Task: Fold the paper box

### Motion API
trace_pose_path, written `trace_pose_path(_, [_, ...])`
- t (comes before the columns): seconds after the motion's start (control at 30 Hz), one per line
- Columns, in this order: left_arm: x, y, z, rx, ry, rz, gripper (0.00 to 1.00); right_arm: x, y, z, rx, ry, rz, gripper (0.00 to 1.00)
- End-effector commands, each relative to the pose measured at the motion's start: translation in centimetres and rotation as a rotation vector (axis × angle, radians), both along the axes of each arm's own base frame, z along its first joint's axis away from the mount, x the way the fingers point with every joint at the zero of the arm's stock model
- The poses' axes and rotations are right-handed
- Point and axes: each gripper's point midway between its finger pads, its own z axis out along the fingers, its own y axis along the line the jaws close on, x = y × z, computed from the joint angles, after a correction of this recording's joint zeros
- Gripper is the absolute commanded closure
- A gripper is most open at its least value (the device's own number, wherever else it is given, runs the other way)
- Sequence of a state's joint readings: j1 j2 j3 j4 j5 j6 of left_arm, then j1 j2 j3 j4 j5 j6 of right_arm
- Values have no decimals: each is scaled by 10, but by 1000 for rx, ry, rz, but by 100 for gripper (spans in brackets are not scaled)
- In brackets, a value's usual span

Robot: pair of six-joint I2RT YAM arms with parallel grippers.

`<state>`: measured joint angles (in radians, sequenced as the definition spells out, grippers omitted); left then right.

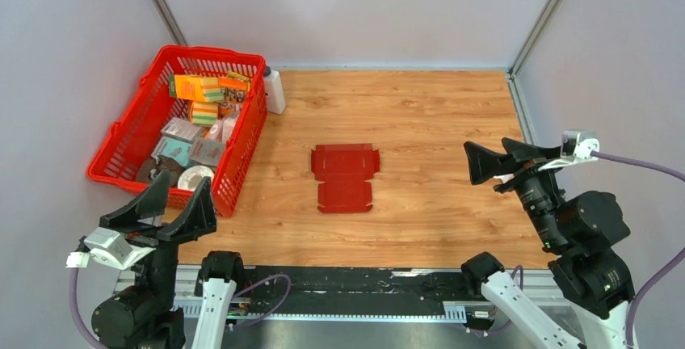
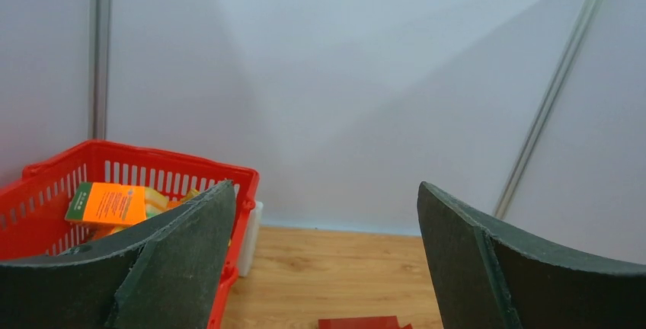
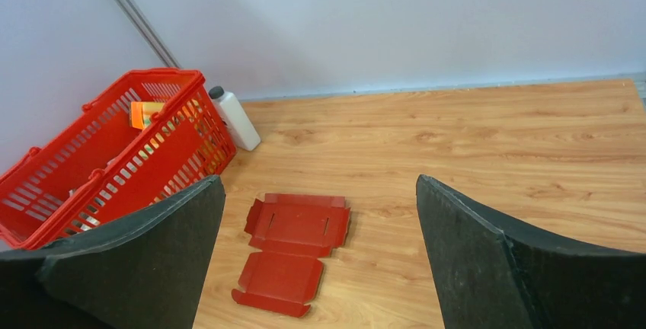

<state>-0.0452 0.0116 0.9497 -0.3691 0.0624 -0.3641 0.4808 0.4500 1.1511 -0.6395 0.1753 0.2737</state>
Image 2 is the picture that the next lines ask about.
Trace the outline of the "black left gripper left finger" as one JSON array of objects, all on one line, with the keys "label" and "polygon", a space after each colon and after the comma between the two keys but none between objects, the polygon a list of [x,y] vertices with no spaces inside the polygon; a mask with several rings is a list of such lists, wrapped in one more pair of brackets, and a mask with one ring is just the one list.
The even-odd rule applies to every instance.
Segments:
[{"label": "black left gripper left finger", "polygon": [[56,256],[1,264],[3,328],[205,328],[235,221],[224,180]]}]

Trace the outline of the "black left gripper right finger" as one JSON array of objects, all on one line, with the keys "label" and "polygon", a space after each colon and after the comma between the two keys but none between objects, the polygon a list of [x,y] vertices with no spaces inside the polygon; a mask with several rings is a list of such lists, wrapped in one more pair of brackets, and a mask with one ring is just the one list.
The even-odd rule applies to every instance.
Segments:
[{"label": "black left gripper right finger", "polygon": [[423,182],[417,214],[445,328],[643,328],[645,267],[568,248]]}]

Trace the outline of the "red paper box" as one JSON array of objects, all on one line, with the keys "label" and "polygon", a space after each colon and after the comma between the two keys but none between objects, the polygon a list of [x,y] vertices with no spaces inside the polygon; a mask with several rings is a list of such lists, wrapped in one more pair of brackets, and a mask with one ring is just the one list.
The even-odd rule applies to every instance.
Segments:
[{"label": "red paper box", "polygon": [[373,316],[319,319],[318,329],[413,329],[413,326],[401,326],[396,316]]}]

